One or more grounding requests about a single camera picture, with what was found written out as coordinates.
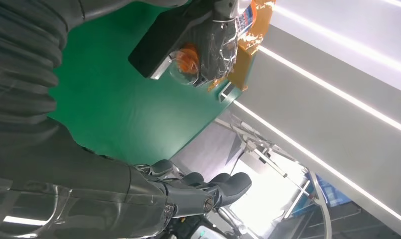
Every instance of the metal rod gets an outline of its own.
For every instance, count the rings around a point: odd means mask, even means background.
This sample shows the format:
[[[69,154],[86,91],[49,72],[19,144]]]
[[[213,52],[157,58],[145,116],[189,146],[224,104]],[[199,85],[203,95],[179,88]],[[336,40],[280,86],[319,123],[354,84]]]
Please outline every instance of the metal rod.
[[[349,214],[349,215],[346,215],[346,216],[342,216],[342,217],[339,217],[339,218],[332,219],[331,222],[336,221],[336,220],[345,219],[345,218],[348,218],[348,217],[351,217],[351,216],[360,214],[361,212],[362,212],[362,209],[359,208],[359,209],[357,210],[357,212],[352,213],[352,214]],[[309,226],[309,228],[316,227],[316,226],[319,226],[319,225],[322,225],[322,224],[323,224],[323,223],[314,224],[314,225]]]
[[[310,196],[308,192],[306,192],[302,187],[300,187],[297,183],[295,183],[286,172],[284,172],[278,165],[276,165],[272,160],[270,160],[268,157],[266,157],[262,152],[260,152],[257,148],[253,150],[259,157],[261,157],[269,166],[271,166],[276,172],[281,174],[282,177],[287,178],[290,180],[291,183],[293,183],[304,195],[307,197]]]
[[[331,218],[329,216],[328,207],[326,206],[325,199],[319,186],[316,174],[310,170],[309,174],[316,192],[316,197],[313,198],[313,202],[316,203],[320,207],[320,210],[322,211],[323,224],[325,226],[325,239],[332,239]]]
[[[306,184],[305,184],[304,187],[303,187],[303,190],[306,190],[307,187],[309,186],[309,184],[310,184],[310,180],[308,180],[308,181],[306,182]],[[300,193],[297,195],[297,197],[295,198],[294,202],[291,204],[291,206],[290,206],[290,208],[288,209],[288,211],[285,213],[284,219],[287,219],[287,218],[290,216],[292,210],[294,209],[295,205],[297,205],[297,203],[298,203],[298,201],[300,200],[300,198],[301,198],[302,195],[303,195],[303,193],[300,191]]]

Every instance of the screw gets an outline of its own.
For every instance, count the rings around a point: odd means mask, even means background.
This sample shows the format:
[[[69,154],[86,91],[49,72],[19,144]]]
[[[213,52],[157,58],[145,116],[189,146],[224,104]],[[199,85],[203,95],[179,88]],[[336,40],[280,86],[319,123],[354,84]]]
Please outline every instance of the screw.
[[[166,205],[165,206],[165,213],[172,213],[172,206],[171,205]]]
[[[210,210],[212,210],[213,208],[213,198],[211,196],[208,196],[205,200],[205,211],[208,212]]]

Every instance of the robotic hand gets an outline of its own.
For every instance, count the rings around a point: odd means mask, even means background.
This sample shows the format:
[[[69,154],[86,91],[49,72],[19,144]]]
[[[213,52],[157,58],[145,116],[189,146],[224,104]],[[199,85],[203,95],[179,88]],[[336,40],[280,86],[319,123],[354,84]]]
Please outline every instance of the robotic hand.
[[[129,2],[0,0],[0,239],[150,236],[170,218],[232,203],[250,186],[244,174],[209,183],[193,175],[160,180],[163,162],[144,172],[95,155],[47,116],[56,107],[48,92],[58,84],[53,68],[68,32]],[[212,14],[198,10],[184,16]]]

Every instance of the metal pole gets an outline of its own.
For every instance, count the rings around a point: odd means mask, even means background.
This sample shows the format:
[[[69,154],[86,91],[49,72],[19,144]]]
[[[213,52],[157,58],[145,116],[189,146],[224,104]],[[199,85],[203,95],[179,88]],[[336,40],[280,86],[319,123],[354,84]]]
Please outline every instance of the metal pole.
[[[278,165],[276,165],[272,160],[270,160],[268,157],[266,157],[262,152],[260,152],[257,148],[253,150],[259,157],[261,157],[269,166],[271,166],[276,172],[281,174],[282,177],[287,178],[290,180],[291,183],[293,183],[304,195],[307,197],[310,196],[308,192],[306,192],[302,187],[300,187],[298,184],[296,184],[286,172],[284,172]]]
[[[323,224],[325,226],[325,239],[332,238],[332,227],[331,218],[329,217],[329,210],[326,206],[325,199],[323,197],[322,190],[319,186],[316,174],[309,170],[310,178],[312,179],[313,186],[315,187],[316,197],[313,198],[313,202],[320,207],[323,215]]]

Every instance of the green mat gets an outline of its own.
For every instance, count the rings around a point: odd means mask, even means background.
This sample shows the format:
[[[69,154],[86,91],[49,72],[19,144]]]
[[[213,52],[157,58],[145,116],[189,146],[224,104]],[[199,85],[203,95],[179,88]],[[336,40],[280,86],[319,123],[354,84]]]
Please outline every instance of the green mat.
[[[134,2],[69,34],[50,116],[80,145],[128,163],[169,159],[230,103],[218,102],[224,84],[209,93],[168,74],[145,79],[127,61],[164,10]]]

